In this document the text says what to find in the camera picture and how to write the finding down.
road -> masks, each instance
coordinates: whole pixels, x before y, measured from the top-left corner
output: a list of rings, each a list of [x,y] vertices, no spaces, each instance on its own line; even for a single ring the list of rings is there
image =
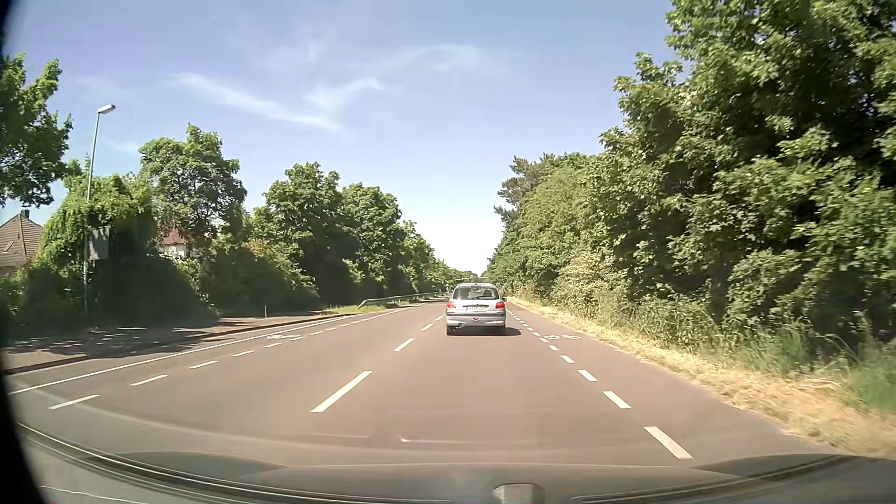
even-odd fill
[[[110,453],[281,465],[703,465],[818,452],[759,416],[509,304],[447,335],[442,303],[7,377],[20,420]]]

silver car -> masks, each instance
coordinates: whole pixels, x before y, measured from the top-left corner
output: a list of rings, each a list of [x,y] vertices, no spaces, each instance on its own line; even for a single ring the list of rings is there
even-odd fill
[[[461,283],[445,305],[445,333],[453,335],[461,327],[494,327],[503,332],[507,308],[492,283]]]

car rear bumper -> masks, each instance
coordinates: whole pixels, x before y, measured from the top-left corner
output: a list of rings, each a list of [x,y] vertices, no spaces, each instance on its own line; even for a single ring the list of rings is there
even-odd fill
[[[497,313],[445,313],[445,324],[451,327],[506,326],[507,314]]]

sky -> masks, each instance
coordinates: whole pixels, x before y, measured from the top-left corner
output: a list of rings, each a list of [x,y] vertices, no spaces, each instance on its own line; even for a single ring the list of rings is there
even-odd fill
[[[30,76],[58,58],[49,103],[74,129],[66,159],[140,168],[137,148],[186,125],[240,160],[246,206],[317,161],[379,186],[448,265],[481,273],[501,239],[493,206],[513,156],[601,150],[613,79],[635,54],[670,59],[667,1],[21,0],[7,53]],[[43,223],[65,196],[31,209]],[[15,202],[0,209],[8,218]]]

post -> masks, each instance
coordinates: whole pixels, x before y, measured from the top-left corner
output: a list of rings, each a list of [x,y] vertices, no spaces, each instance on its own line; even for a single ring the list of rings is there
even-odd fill
[[[99,133],[99,115],[100,112],[97,111],[97,124],[93,127],[93,147],[90,149],[90,166],[87,168],[87,213],[84,216],[84,266],[83,266],[83,280],[84,280],[84,315],[88,314],[87,307],[87,270],[88,263],[90,261],[90,183],[93,181],[93,160],[97,155],[97,133]]]

